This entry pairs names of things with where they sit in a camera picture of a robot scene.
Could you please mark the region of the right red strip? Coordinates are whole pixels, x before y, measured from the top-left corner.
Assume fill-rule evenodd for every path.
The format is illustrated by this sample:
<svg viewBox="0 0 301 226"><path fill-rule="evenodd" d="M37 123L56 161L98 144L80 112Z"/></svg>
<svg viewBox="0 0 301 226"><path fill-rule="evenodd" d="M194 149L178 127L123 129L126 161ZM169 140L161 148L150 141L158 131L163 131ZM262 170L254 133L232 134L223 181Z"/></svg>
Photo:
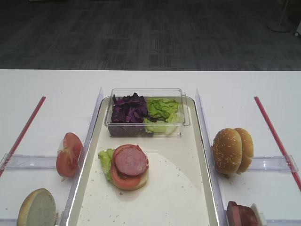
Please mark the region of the right red strip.
<svg viewBox="0 0 301 226"><path fill-rule="evenodd" d="M289 155L288 155L288 153L287 153L284 145L282 144L281 139L279 138L279 136L278 136L278 134L277 134L277 132L276 132L276 130L275 130L272 122L270 121L269 116L266 113L266 111L265 111L265 109L264 109L261 101L259 100L259 98L257 96L254 97L254 100L255 100L258 108L260 109L260 112L261 112L262 116L264 117L264 119L266 121L266 124L268 125L268 127L269 127L269 129L270 129L270 131L272 133L272 136L273 136L273 138L274 138L274 140L275 140L275 142L276 142L276 144L277 144L277 146L278 146L281 154L284 156L284 158L286 160L286 163L287 163L287 165L288 165L288 167L289 167L289 169L291 171L291 174L292 174L292 176L293 176L293 178L294 178L294 180L295 180L295 182L296 182L296 184L297 184L297 186L298 186L298 188L300 190L301 189L301 179L300 179L300 177L299 177L299 175L297 173L297 170L293 169L293 162L292 162L292 160L289 159Z"/></svg>

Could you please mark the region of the floor stand base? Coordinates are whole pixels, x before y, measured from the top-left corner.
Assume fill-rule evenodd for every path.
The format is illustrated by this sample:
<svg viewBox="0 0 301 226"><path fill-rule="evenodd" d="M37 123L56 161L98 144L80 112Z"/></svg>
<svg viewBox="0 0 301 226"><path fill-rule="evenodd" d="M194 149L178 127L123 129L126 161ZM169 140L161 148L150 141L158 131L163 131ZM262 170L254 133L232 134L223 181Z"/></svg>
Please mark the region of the floor stand base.
<svg viewBox="0 0 301 226"><path fill-rule="evenodd" d="M282 10L281 17L279 19L279 22L271 22L270 24L268 24L266 26L268 30L273 31L273 32L281 32L281 33L290 32L289 27L282 25L288 3L289 3L289 0L286 0L283 10Z"/></svg>

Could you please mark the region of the right clear cross rail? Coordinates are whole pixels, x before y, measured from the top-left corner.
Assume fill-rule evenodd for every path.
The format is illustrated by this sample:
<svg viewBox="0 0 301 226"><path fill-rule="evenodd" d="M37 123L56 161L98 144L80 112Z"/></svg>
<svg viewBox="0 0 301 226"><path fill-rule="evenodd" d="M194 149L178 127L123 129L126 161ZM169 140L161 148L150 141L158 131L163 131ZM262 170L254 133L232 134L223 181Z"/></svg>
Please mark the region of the right clear cross rail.
<svg viewBox="0 0 301 226"><path fill-rule="evenodd" d="M299 169L291 155L253 157L247 171L298 172Z"/></svg>

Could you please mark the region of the rear standing ham slice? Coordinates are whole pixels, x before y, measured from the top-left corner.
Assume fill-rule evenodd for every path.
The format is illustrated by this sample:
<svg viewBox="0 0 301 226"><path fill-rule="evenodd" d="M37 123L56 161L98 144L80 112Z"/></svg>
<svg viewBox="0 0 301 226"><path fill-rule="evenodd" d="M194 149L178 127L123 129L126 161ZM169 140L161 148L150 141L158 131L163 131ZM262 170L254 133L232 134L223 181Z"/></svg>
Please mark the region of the rear standing ham slice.
<svg viewBox="0 0 301 226"><path fill-rule="evenodd" d="M228 202L226 212L229 226L241 226L239 208L235 202Z"/></svg>

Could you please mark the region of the metal serving tray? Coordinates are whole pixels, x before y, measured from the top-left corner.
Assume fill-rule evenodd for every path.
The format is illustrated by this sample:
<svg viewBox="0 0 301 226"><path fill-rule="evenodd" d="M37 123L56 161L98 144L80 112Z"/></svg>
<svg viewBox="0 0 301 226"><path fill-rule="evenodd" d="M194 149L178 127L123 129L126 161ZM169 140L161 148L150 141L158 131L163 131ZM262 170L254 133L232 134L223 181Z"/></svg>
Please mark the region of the metal serving tray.
<svg viewBox="0 0 301 226"><path fill-rule="evenodd" d="M187 99L190 125L181 137L110 137L104 125L109 99L100 105L70 226L215 226L202 139L194 101ZM149 159L146 185L123 191L108 182L98 153L123 144L141 147Z"/></svg>

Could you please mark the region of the standing ham slice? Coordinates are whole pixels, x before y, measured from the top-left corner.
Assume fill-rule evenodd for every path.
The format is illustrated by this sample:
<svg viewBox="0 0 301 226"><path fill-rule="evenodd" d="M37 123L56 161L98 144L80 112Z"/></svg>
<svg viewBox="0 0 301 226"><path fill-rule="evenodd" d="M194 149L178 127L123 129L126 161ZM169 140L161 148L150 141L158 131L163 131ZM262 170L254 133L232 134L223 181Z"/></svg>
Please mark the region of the standing ham slice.
<svg viewBox="0 0 301 226"><path fill-rule="evenodd" d="M259 225L256 214L250 207L238 205L238 209L242 226Z"/></svg>
<svg viewBox="0 0 301 226"><path fill-rule="evenodd" d="M239 208L235 202L228 202L226 212L229 226L241 226Z"/></svg>

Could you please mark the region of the clear cross rail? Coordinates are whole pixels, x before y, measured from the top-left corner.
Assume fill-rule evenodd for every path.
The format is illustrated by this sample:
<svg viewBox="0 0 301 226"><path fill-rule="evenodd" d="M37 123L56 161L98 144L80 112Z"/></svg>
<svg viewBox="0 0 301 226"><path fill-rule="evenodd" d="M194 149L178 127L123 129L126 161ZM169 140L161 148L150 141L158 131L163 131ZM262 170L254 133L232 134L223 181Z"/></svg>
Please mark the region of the clear cross rail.
<svg viewBox="0 0 301 226"><path fill-rule="evenodd" d="M247 171L298 172L299 169L291 155L253 157Z"/></svg>
<svg viewBox="0 0 301 226"><path fill-rule="evenodd" d="M1 170L55 170L56 156L5 154L0 161Z"/></svg>

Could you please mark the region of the left clear cross rail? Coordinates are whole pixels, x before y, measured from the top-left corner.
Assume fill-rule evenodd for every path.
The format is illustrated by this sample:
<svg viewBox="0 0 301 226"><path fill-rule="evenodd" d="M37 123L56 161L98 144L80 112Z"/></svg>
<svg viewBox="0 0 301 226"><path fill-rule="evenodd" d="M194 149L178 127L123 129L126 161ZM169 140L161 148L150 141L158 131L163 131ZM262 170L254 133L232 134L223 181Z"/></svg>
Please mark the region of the left clear cross rail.
<svg viewBox="0 0 301 226"><path fill-rule="evenodd" d="M5 154L0 161L1 170L55 170L56 156Z"/></svg>

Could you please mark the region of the white slice holder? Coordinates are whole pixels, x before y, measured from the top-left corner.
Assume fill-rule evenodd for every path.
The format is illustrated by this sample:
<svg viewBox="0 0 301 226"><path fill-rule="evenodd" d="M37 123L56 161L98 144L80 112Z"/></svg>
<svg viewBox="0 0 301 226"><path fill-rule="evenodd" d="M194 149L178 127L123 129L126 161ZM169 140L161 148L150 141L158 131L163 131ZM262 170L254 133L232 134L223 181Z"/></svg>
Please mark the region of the white slice holder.
<svg viewBox="0 0 301 226"><path fill-rule="evenodd" d="M255 203L253 203L251 205L251 209L253 210L253 212L256 215L256 218L257 218L257 221L258 221L258 225L259 226L267 226L268 223L267 223L267 220L266 220L264 214L259 212L259 210L258 210L258 208L257 208L257 206L256 206Z"/></svg>

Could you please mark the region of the left clear acrylic divider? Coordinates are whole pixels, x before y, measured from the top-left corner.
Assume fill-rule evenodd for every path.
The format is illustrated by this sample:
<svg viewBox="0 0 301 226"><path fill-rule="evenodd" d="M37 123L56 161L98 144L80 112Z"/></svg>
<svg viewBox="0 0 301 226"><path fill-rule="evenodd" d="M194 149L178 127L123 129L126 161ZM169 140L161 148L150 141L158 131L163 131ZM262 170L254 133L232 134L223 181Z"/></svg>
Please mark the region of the left clear acrylic divider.
<svg viewBox="0 0 301 226"><path fill-rule="evenodd" d="M66 206L64 208L64 211L62 212L60 218L59 218L59 223L57 223L57 226L67 226L70 218L71 218L71 211L74 209L75 206L75 199L76 199L76 194L77 191L79 190L79 182L82 176L82 172L86 163L87 155L88 155L88 149L90 147L90 143L92 140L92 135L94 132L95 124L97 121L98 113L99 113L99 108L101 106L101 101L103 99L103 89L100 87L99 94L96 100L94 112L91 118L91 122L87 131L87 135L85 138L85 142L81 151L81 154L79 156L78 160L78 169L76 171L76 174L73 178L72 185L70 188L70 192L66 201Z"/></svg>

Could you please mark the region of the cut bun half left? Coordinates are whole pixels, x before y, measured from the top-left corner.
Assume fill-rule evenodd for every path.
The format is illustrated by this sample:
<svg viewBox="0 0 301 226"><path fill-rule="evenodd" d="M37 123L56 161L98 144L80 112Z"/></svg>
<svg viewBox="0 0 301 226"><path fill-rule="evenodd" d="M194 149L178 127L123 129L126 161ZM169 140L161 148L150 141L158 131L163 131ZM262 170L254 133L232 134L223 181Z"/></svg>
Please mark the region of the cut bun half left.
<svg viewBox="0 0 301 226"><path fill-rule="evenodd" d="M17 226L54 226L56 205L52 194L45 188L31 192L18 213Z"/></svg>

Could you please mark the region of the right clear acrylic divider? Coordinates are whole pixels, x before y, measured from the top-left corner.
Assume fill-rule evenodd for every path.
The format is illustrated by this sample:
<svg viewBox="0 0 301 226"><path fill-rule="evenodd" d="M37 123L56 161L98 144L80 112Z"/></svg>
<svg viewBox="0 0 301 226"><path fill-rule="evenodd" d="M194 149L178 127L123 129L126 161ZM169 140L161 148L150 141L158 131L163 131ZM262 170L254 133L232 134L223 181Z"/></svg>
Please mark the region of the right clear acrylic divider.
<svg viewBox="0 0 301 226"><path fill-rule="evenodd" d="M196 90L195 100L197 105L198 120L199 120L203 148L205 153L207 172L210 181L211 195L214 201L214 211L216 215L217 225L228 226L229 224L228 224L227 214L223 205L222 195L219 187L218 173L215 169L214 157L211 152L211 143L210 143L210 137L208 135L206 117L203 110L203 103L198 89Z"/></svg>

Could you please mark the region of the front sesame bun top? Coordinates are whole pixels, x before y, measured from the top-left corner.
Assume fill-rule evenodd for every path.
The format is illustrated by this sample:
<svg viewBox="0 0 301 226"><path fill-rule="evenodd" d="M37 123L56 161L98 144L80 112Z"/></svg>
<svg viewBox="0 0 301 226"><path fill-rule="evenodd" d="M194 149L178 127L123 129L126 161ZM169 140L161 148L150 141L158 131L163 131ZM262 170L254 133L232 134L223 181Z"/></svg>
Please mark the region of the front sesame bun top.
<svg viewBox="0 0 301 226"><path fill-rule="evenodd" d="M226 175L237 172L242 161L242 141L230 128L220 130L214 138L212 151L216 169Z"/></svg>

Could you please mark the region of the purple cabbage pile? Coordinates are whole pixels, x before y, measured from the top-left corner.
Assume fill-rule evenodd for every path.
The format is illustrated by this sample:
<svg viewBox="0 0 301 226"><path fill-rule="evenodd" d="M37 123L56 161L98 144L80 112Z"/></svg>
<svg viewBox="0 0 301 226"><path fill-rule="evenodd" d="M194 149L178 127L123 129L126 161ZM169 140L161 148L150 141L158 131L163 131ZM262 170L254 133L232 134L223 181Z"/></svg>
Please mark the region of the purple cabbage pile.
<svg viewBox="0 0 301 226"><path fill-rule="evenodd" d="M126 124L122 126L110 126L109 132L112 137L151 137L154 133L147 132L143 126L133 126L133 123L143 123L148 118L146 101L143 96L134 93L122 98L112 97L113 108L111 123Z"/></svg>

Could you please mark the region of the lettuce leaf under tomato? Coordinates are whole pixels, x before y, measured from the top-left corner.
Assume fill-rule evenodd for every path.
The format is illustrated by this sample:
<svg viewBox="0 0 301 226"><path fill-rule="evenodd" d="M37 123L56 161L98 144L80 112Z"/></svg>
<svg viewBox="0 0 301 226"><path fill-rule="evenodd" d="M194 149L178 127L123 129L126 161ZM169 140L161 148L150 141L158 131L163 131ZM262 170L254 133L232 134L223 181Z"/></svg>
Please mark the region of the lettuce leaf under tomato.
<svg viewBox="0 0 301 226"><path fill-rule="evenodd" d="M103 173L106 177L106 180L111 181L111 163L112 163L112 157L114 154L114 149L106 149L105 151L100 151L98 153L98 159L100 160L101 167L103 170Z"/></svg>

